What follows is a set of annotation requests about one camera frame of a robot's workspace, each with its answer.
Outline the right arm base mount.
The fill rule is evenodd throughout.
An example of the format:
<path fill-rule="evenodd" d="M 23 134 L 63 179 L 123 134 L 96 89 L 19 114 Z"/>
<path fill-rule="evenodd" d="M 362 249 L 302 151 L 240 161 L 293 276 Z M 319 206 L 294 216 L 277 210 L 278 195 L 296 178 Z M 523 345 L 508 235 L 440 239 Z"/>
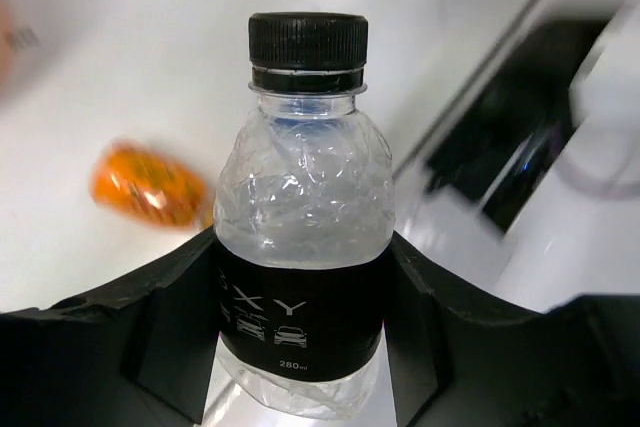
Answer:
<path fill-rule="evenodd" d="M 577 130 L 569 88 L 610 21 L 556 17 L 526 34 L 427 156 L 425 195 L 451 189 L 507 232 Z"/>

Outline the clear bottle black label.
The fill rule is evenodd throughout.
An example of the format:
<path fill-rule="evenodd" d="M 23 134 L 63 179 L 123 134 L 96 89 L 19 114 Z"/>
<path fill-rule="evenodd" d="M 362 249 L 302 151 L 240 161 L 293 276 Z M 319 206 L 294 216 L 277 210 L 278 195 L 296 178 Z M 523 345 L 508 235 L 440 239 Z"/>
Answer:
<path fill-rule="evenodd" d="M 395 223 L 391 152 L 356 106 L 368 23 L 256 13 L 248 36 L 257 104 L 214 204 L 220 361 L 268 408 L 347 419 L 378 374 Z"/>

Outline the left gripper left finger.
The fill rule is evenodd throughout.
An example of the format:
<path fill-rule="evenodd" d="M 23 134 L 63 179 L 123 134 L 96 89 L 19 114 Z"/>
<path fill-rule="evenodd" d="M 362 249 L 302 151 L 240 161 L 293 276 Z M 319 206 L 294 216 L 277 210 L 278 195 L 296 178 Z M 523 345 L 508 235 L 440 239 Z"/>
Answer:
<path fill-rule="evenodd" d="M 218 340 L 212 231 L 98 288 L 1 317 L 5 426 L 195 426 Z"/>

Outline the orange juice bottle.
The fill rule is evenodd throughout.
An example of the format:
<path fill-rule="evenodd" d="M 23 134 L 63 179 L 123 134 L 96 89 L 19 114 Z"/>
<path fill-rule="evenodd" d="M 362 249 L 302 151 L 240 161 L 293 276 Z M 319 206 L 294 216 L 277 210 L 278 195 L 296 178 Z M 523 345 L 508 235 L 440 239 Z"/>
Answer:
<path fill-rule="evenodd" d="M 155 227 L 204 230 L 213 224 L 215 190 L 201 175 L 128 140 L 104 152 L 89 190 L 95 203 Z"/>

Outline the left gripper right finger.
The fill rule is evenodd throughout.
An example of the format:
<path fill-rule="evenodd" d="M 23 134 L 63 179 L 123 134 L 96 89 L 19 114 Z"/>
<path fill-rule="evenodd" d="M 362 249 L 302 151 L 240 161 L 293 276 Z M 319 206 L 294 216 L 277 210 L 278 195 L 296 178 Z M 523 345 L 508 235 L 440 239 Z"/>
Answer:
<path fill-rule="evenodd" d="M 401 426 L 635 426 L 639 300 L 513 305 L 390 245 L 385 334 Z"/>

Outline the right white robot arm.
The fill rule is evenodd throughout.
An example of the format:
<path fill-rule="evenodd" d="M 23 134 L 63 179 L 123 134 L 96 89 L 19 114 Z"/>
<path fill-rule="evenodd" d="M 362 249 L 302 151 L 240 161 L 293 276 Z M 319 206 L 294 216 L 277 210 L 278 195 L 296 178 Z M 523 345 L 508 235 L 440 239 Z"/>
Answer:
<path fill-rule="evenodd" d="M 566 184 L 594 198 L 639 196 L 639 6 L 614 17 L 569 90 L 578 128 L 554 163 Z"/>

